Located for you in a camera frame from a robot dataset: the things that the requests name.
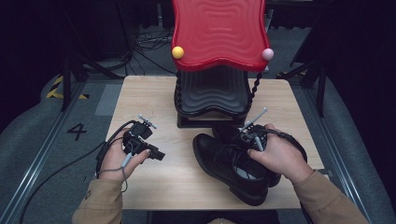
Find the hand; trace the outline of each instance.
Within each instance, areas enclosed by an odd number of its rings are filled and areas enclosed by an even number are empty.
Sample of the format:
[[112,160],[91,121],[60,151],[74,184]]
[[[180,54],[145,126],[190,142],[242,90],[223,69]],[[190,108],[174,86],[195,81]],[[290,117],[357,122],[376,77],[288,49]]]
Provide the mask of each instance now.
[[[267,124],[264,127],[275,130],[273,124]],[[249,149],[247,153],[251,159],[275,173],[284,175],[292,183],[303,181],[314,172],[296,147],[274,133],[267,134],[267,145],[264,151]]]
[[[143,150],[138,155],[132,156],[132,158],[129,160],[128,164],[124,168],[124,173],[125,173],[124,176],[122,170],[119,168],[121,167],[122,162],[127,156],[125,152],[122,150],[122,137],[124,133],[127,132],[128,130],[129,129],[123,129],[114,138],[117,140],[111,144],[110,148],[108,149],[108,152],[105,155],[105,158],[103,159],[99,179],[125,180],[125,178],[131,176],[134,169],[140,163],[142,163],[145,159],[149,157],[150,154],[149,149]],[[119,170],[103,172],[105,170],[114,170],[114,169],[119,169]]]

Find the pink ball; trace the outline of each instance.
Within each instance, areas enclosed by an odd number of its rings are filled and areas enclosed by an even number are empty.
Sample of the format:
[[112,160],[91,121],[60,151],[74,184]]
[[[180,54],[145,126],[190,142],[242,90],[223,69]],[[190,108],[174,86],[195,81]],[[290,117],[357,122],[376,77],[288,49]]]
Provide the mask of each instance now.
[[265,49],[262,51],[262,58],[265,61],[270,61],[274,57],[274,51],[272,49]]

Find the tan sleeve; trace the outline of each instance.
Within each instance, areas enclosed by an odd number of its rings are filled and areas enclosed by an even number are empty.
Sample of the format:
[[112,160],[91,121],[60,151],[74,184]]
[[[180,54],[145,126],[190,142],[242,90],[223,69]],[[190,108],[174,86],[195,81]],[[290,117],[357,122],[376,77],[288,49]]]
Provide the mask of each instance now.
[[96,179],[72,217],[74,224],[114,223],[122,219],[122,181]]
[[294,190],[315,224],[368,223],[359,208],[318,171],[295,184]]

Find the black leather shoe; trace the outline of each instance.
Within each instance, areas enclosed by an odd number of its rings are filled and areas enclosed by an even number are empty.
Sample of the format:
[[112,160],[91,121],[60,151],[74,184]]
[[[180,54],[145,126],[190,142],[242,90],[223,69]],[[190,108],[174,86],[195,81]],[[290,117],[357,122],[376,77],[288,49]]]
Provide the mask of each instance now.
[[[280,133],[275,130],[266,130],[263,126],[258,124],[251,125],[243,132],[239,132],[239,129],[235,128],[231,124],[217,122],[212,127],[212,133],[215,138],[219,139],[222,143],[238,145],[244,150],[248,150],[250,148],[260,150],[260,147],[255,139],[256,136],[259,137],[262,148],[265,149],[267,144],[267,134],[276,133],[280,137],[286,138],[295,147],[297,147],[302,152],[305,161],[307,161],[305,150],[291,135]],[[272,188],[279,183],[281,175],[268,170],[268,177],[268,187]]]
[[193,151],[201,168],[210,176],[230,187],[244,203],[262,204],[267,197],[267,169],[251,159],[238,146],[225,145],[205,133],[193,139]]

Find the red plastic shelf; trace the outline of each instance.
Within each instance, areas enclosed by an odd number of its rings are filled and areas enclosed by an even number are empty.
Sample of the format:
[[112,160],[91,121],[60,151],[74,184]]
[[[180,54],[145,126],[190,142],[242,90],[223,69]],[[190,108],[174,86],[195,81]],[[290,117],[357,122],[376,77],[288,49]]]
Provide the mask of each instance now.
[[269,49],[264,27],[264,0],[173,0],[176,15],[173,47],[182,47],[179,70],[199,71],[228,65],[263,71]]

